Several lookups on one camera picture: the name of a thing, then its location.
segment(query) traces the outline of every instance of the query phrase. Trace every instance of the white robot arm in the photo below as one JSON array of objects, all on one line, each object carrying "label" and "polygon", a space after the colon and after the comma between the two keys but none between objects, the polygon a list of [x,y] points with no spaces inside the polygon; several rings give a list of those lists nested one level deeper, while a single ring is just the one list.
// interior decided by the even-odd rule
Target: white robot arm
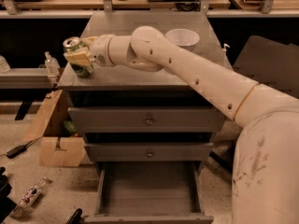
[{"label": "white robot arm", "polygon": [[244,130],[235,151],[234,224],[299,223],[299,101],[177,47],[156,29],[102,35],[89,46],[102,66],[167,67]]}]

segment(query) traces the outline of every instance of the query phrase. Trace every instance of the spray bottle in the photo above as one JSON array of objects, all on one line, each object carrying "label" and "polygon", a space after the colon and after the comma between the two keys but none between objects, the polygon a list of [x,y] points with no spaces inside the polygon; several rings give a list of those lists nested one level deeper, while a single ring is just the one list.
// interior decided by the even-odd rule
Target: spray bottle
[{"label": "spray bottle", "polygon": [[48,51],[45,52],[45,56],[45,65],[48,69],[49,74],[54,76],[59,75],[60,65],[58,64],[56,58],[51,57]]}]

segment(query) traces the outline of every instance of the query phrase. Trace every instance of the white bottle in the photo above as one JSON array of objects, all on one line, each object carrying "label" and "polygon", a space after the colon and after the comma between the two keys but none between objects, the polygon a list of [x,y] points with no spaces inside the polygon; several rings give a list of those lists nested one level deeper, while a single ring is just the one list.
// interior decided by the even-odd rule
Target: white bottle
[{"label": "white bottle", "polygon": [[51,57],[48,51],[45,52],[45,56],[45,65],[48,69],[49,74],[55,76],[59,75],[60,65],[58,64],[56,58]]},{"label": "white bottle", "polygon": [[0,56],[0,72],[7,72],[9,70],[10,66],[7,63],[7,60],[3,56]]}]

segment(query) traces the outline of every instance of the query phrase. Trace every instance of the open drawer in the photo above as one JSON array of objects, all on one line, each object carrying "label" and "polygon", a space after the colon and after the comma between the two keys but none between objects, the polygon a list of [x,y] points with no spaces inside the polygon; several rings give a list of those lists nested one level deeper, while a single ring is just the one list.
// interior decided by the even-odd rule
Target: open drawer
[{"label": "open drawer", "polygon": [[99,203],[84,223],[212,223],[192,161],[102,162]]}]

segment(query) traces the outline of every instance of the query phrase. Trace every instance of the floor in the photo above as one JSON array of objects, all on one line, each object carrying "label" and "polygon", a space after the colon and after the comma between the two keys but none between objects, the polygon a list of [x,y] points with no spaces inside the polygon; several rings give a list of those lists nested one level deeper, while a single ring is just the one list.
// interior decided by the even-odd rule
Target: floor
[{"label": "floor", "polygon": [[[0,105],[0,154],[6,153],[19,144],[26,133],[38,104],[32,108],[23,120],[15,121],[19,104]],[[217,133],[214,151],[226,159],[232,158],[230,147],[238,137],[240,129],[231,121],[226,121],[220,133]],[[25,217],[7,217],[4,224],[44,223],[63,224],[77,208],[83,210],[82,216],[93,214],[96,204],[98,174],[91,165],[79,168],[49,168],[38,164],[39,142],[28,147],[20,156],[9,160],[0,158],[0,166],[7,170],[12,191],[9,198],[17,203],[22,195],[38,182],[47,177],[50,183],[44,194],[33,204]],[[232,176],[211,158],[208,159],[200,174],[202,202],[206,216],[213,216],[213,224],[232,223],[231,181]]]}]

